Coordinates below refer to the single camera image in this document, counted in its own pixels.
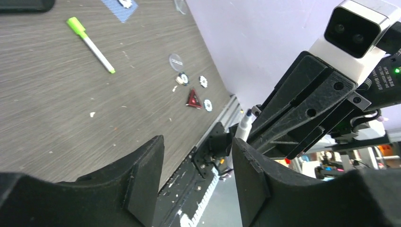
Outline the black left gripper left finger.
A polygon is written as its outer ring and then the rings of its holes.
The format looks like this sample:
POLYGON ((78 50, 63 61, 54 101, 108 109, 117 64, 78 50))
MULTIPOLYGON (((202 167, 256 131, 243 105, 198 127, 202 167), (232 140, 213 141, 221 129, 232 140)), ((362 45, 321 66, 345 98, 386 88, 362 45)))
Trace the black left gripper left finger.
POLYGON ((164 137, 158 135, 74 182, 51 183, 24 173, 1 173, 0 224, 150 227, 163 160, 164 137))

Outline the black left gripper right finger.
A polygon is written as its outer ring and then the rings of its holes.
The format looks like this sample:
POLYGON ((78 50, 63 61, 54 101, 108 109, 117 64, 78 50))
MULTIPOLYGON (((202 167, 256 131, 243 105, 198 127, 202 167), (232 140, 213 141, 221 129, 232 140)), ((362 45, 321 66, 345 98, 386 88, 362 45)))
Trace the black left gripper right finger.
POLYGON ((234 139, 235 182, 244 227, 398 227, 401 171, 362 168, 322 181, 234 139))

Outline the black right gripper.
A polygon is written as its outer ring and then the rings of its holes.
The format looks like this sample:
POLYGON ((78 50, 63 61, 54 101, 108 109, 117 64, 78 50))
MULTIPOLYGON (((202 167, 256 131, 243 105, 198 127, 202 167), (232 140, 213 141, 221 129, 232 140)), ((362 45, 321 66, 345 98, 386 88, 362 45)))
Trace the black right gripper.
MULTIPOLYGON (((268 157, 295 158, 323 135, 321 123, 356 86, 320 58, 301 52, 261 105, 251 146, 268 157)), ((385 136, 381 110, 401 103, 401 52, 383 57, 348 102, 353 110, 328 132, 331 138, 385 136)))

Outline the white pen blue tip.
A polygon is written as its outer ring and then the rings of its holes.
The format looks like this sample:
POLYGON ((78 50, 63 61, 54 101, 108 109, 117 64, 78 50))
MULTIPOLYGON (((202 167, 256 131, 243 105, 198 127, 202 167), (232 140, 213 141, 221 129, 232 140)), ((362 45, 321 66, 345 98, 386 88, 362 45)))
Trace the white pen blue tip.
MULTIPOLYGON (((238 124, 237 130, 235 132, 235 138, 242 139, 243 141, 247 141, 250 131, 252 129, 252 110, 248 109, 240 123, 238 124)), ((230 148, 230 154, 227 159, 227 167, 228 170, 232 171, 234 169, 233 164, 233 152, 232 147, 230 148)))

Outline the white pen green end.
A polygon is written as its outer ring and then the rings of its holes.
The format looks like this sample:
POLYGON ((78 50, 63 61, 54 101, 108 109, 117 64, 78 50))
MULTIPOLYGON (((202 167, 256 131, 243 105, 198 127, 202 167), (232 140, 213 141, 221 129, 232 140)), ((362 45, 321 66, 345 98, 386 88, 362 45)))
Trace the white pen green end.
POLYGON ((116 71, 111 63, 106 59, 106 57, 101 53, 98 47, 94 44, 94 42, 88 37, 86 34, 86 29, 80 23, 80 21, 76 17, 71 17, 66 21, 67 25, 78 35, 83 42, 88 46, 88 48, 92 51, 92 53, 97 57, 97 59, 102 63, 105 69, 114 74, 116 71))

